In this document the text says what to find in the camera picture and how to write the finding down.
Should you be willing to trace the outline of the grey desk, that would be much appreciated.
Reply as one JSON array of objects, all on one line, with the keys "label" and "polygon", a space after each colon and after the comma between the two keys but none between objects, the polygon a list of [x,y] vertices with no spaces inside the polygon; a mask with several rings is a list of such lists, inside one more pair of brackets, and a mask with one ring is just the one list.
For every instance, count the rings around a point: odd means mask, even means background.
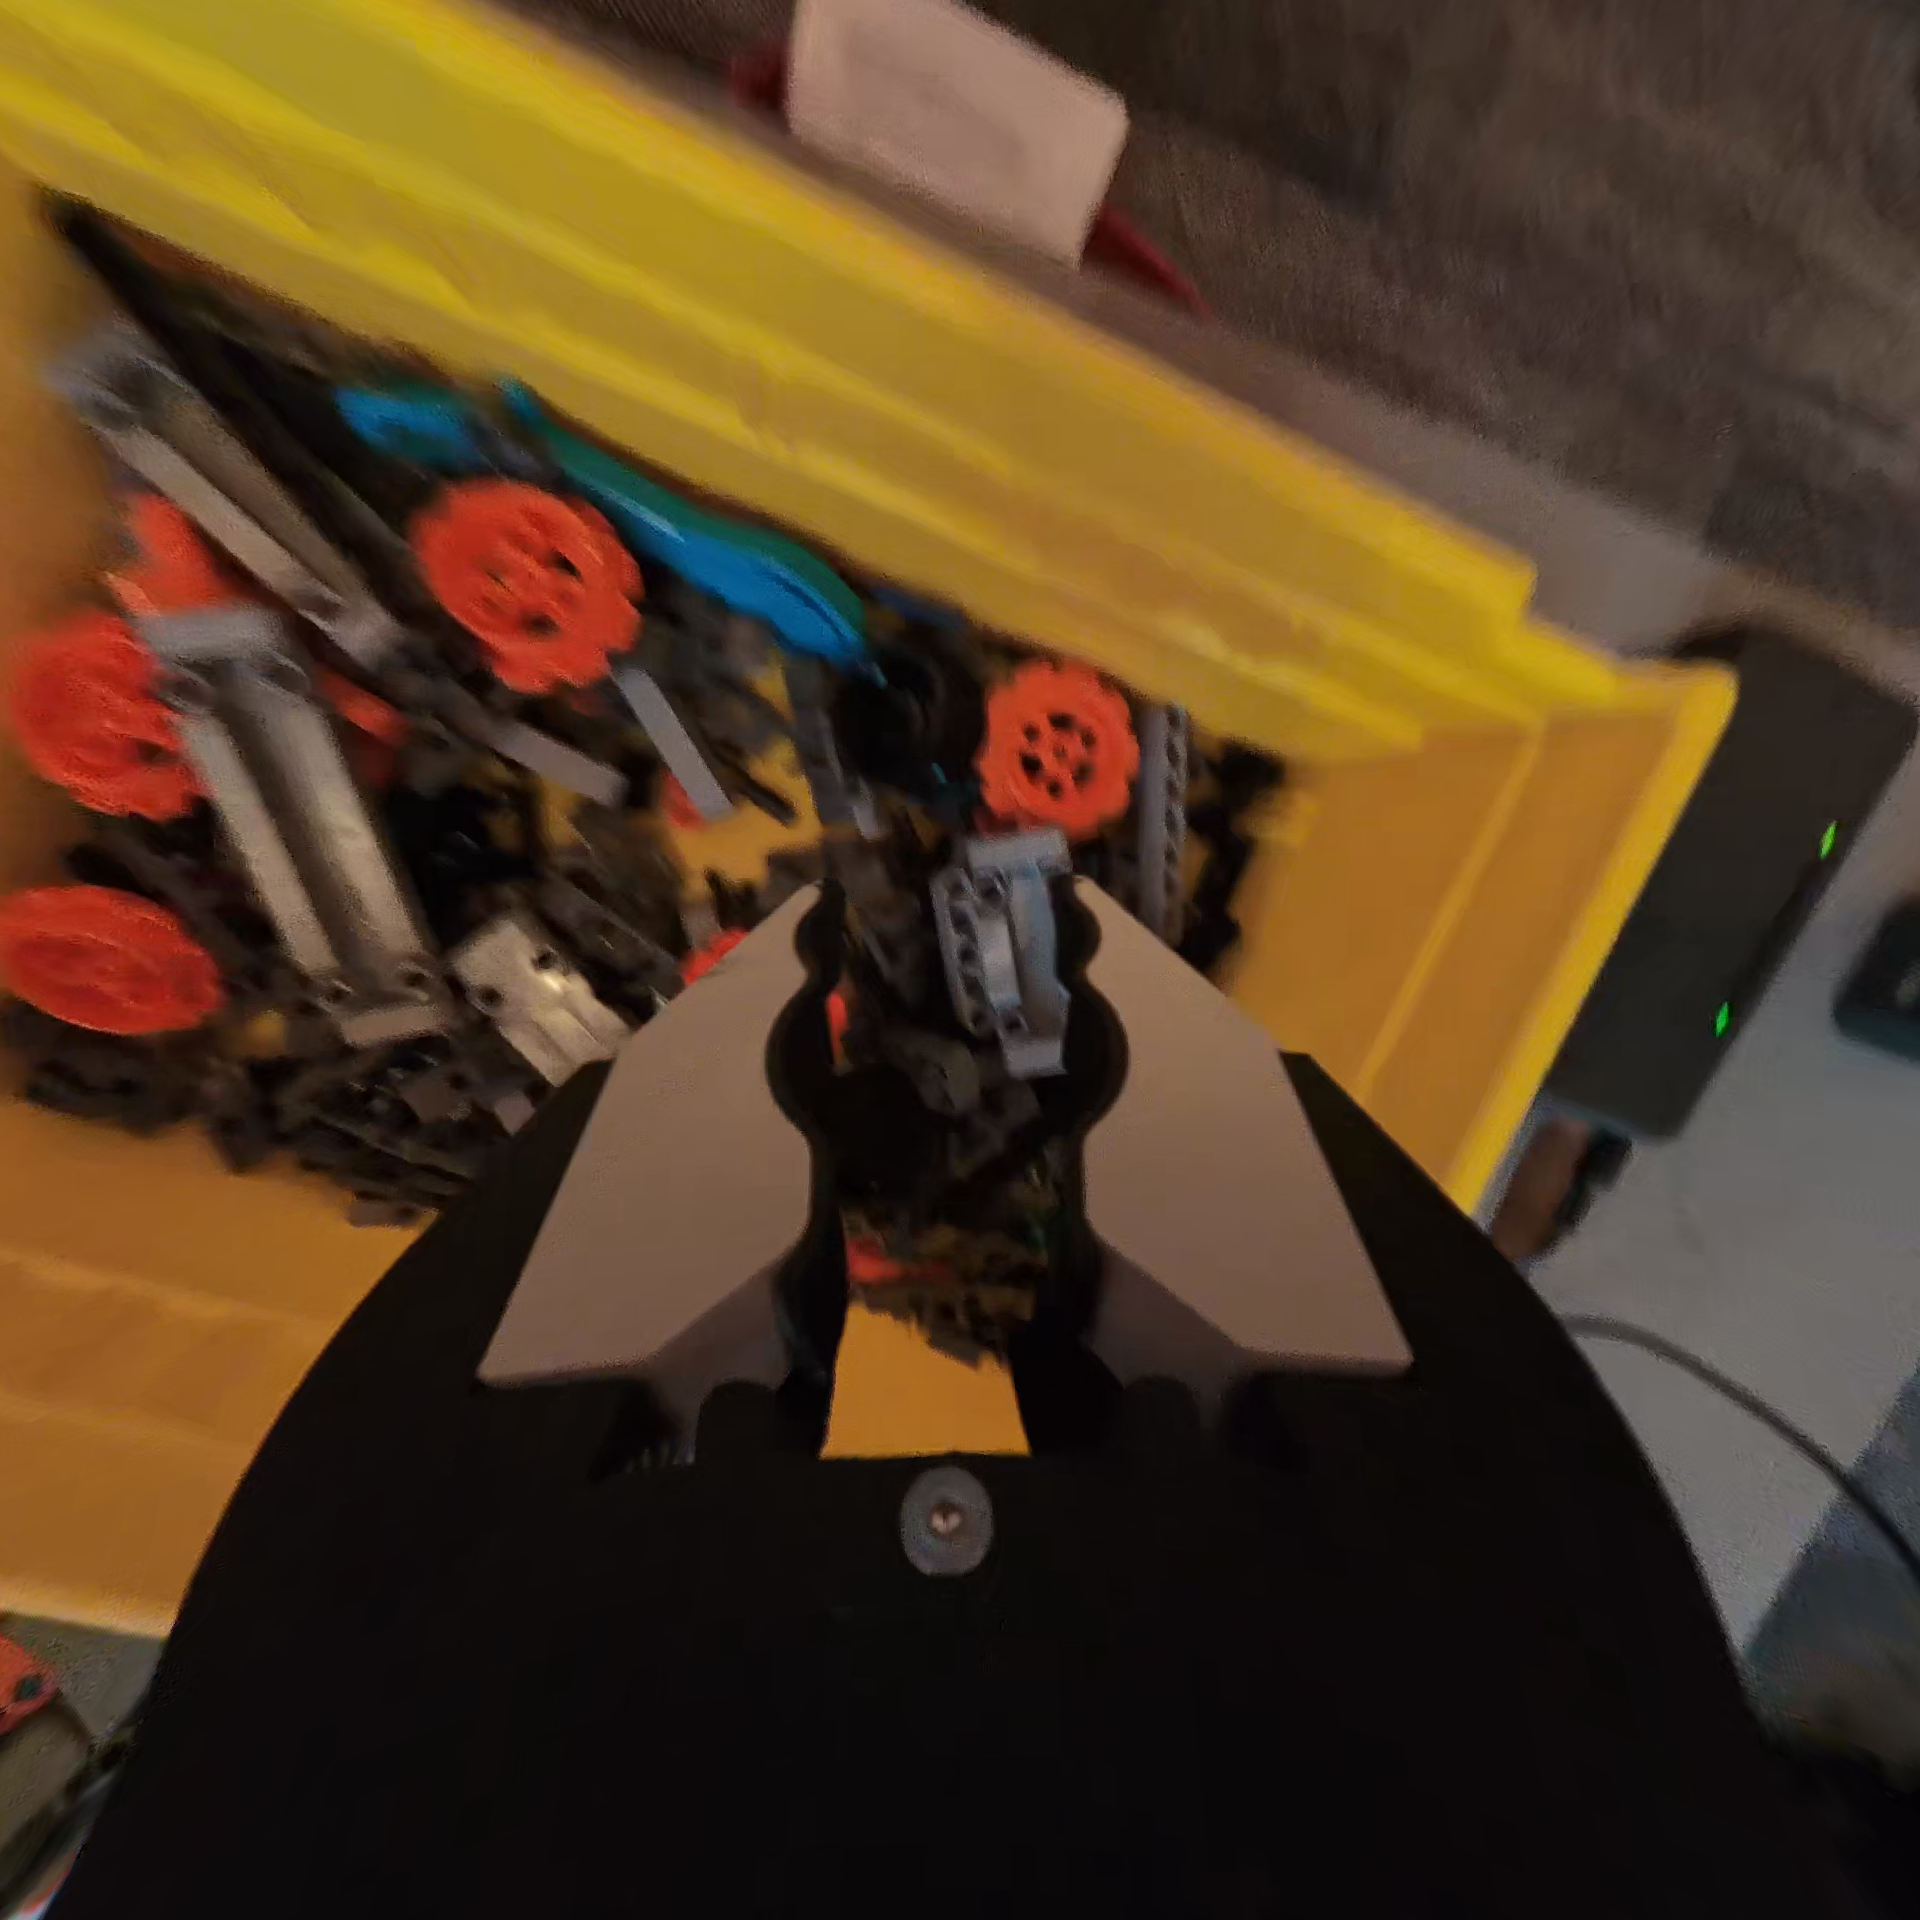
[{"label": "grey desk", "polygon": [[[1531,1269],[1562,1319],[1649,1332],[1778,1410],[1840,1470],[1913,1387],[1913,1063],[1838,1036],[1830,1001],[1913,898],[1913,830],[1857,845],[1686,1136],[1630,1154],[1592,1221]],[[1913,1646],[1913,1585],[1840,1490],[1757,1411],[1617,1333],[1584,1360],[1640,1441],[1735,1646],[1790,1601]]]}]

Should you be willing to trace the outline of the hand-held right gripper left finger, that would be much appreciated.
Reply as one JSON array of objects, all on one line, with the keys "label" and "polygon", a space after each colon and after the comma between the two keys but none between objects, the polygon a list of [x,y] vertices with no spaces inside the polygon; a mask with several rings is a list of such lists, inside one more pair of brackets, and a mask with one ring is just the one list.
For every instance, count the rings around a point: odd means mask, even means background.
[{"label": "hand-held right gripper left finger", "polygon": [[673,1441],[768,1387],[823,1438],[852,1286],[807,1097],[842,934],[847,891],[801,883],[611,1059],[477,1387],[616,1382]]}]

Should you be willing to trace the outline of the teal plastic tool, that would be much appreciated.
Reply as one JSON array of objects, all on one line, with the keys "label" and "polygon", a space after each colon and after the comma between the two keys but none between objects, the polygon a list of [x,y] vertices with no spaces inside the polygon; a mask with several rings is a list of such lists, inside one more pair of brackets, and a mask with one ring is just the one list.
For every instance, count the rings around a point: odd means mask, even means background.
[{"label": "teal plastic tool", "polygon": [[588,503],[635,556],[680,574],[692,587],[757,619],[788,654],[821,654],[842,675],[874,675],[869,612],[859,587],[807,547],[697,507],[645,481],[626,456],[568,426],[546,398],[500,376],[489,392],[452,381],[335,381],[335,414],[378,456],[436,471],[546,471]]}]

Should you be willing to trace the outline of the black power adapter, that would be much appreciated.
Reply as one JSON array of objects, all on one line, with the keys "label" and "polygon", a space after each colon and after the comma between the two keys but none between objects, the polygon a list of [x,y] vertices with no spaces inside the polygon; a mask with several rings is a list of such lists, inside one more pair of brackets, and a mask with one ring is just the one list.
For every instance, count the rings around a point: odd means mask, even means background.
[{"label": "black power adapter", "polygon": [[1778,621],[1698,621],[1670,662],[1735,675],[1735,713],[1654,860],[1545,1097],[1670,1138],[1913,750],[1913,698]]}]

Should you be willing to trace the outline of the dark slim upright device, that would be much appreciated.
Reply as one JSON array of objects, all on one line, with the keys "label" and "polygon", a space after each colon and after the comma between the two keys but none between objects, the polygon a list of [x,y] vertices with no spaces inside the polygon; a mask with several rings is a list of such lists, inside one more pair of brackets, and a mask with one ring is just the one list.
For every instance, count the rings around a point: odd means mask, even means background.
[{"label": "dark slim upright device", "polygon": [[1920,1063],[1920,902],[1897,902],[1838,988],[1838,1036]]}]

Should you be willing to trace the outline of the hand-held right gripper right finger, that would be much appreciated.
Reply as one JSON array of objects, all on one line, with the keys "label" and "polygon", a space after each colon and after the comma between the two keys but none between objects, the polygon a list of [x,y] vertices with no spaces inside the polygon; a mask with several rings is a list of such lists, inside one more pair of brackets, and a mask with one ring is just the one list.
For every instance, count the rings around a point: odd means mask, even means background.
[{"label": "hand-held right gripper right finger", "polygon": [[1068,1214],[1021,1332],[1028,1451],[1091,1451],[1128,1387],[1204,1427],[1276,1374],[1407,1382],[1416,1339],[1284,1052],[1105,883],[1062,898]]}]

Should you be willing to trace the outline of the pile of building pieces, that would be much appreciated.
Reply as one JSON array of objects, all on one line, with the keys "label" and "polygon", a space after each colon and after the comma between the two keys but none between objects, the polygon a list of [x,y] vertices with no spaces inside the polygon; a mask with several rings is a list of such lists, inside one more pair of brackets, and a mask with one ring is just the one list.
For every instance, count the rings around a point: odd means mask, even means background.
[{"label": "pile of building pieces", "polygon": [[[226,1166],[294,1162],[368,1223],[416,1223],[546,1089],[654,1021],[801,883],[837,879],[832,1059],[900,1106],[842,1173],[852,1286],[964,1362],[1007,1360],[1062,1252],[1068,1097],[1059,1073],[1013,1077],[955,1021],[928,879],[955,842],[1013,833],[979,804],[977,750],[993,686],[1041,651],[837,568],[874,651],[874,675],[842,675],[627,548],[645,576],[635,651],[588,692],[519,698],[404,547],[461,471],[378,456],[335,414],[335,381],[374,376],[220,326],[191,326],[177,363],[106,320],[52,381],[109,456],[115,514],[130,492],[168,497],[246,607],[292,621],[456,1016],[343,1045],[205,793],[177,823],[85,804],[63,883],[168,908],[220,956],[226,1008],[177,1036],[93,1036],[5,988],[30,1097],[130,1136],[195,1122]],[[1282,782],[1282,757],[1190,737],[1174,954],[1195,974],[1241,940],[1253,819]]]}]

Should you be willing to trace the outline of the yellow parts bin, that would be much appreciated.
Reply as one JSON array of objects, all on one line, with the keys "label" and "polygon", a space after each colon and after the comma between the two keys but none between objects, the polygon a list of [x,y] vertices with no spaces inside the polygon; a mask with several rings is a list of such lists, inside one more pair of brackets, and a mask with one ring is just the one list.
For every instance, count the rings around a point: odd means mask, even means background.
[{"label": "yellow parts bin", "polygon": [[[106,320],[177,363],[220,326],[335,376],[519,376],[865,587],[1282,757],[1204,977],[1482,1194],[1728,668],[1584,651],[1525,564],[1081,319],[1087,282],[1053,301],[489,8],[0,15],[5,675],[123,556],[109,456],[52,381]],[[78,833],[5,727],[5,898]],[[436,1221],[52,1114],[5,1042],[5,1615],[168,1636],[265,1427]]]}]

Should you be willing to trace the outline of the long grey frame piece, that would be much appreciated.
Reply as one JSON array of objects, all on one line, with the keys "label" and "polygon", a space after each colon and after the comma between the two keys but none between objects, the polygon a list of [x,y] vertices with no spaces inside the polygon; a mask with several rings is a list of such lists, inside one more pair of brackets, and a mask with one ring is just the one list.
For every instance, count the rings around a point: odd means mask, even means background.
[{"label": "long grey frame piece", "polygon": [[226,851],[343,1045],[447,1036],[456,1008],[341,721],[265,607],[141,619]]}]

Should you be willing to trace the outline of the light grey holed connector piece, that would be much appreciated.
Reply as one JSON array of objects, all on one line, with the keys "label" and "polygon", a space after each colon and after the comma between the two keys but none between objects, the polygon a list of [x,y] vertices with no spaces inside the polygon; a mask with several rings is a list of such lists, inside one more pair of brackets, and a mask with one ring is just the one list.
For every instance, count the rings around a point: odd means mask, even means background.
[{"label": "light grey holed connector piece", "polygon": [[1062,830],[967,833],[928,879],[945,995],[967,1042],[993,1042],[1013,1077],[1068,1070],[1068,986],[1059,968],[1053,883],[1068,871]]}]

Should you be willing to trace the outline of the orange toothed wheel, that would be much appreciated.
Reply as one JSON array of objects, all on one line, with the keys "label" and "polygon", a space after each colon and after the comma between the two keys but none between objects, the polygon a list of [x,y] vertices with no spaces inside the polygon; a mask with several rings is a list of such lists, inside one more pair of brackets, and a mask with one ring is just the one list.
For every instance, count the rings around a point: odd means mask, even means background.
[{"label": "orange toothed wheel", "polygon": [[993,819],[1081,845],[1128,810],[1136,771],[1136,713],[1099,668],[1033,654],[993,686],[977,750]]},{"label": "orange toothed wheel", "polygon": [[130,492],[123,537],[130,556],[106,584],[130,619],[220,612],[246,602],[246,584],[168,497]]},{"label": "orange toothed wheel", "polygon": [[168,908],[106,883],[5,898],[0,977],[36,1010],[93,1036],[177,1036],[226,1008],[220,956]]},{"label": "orange toothed wheel", "polygon": [[5,713],[30,767],[87,810],[177,823],[202,804],[175,704],[158,698],[158,654],[106,607],[25,637]]},{"label": "orange toothed wheel", "polygon": [[588,692],[640,637],[640,564],[579,497],[456,481],[404,521],[404,547],[426,587],[519,698]]}]

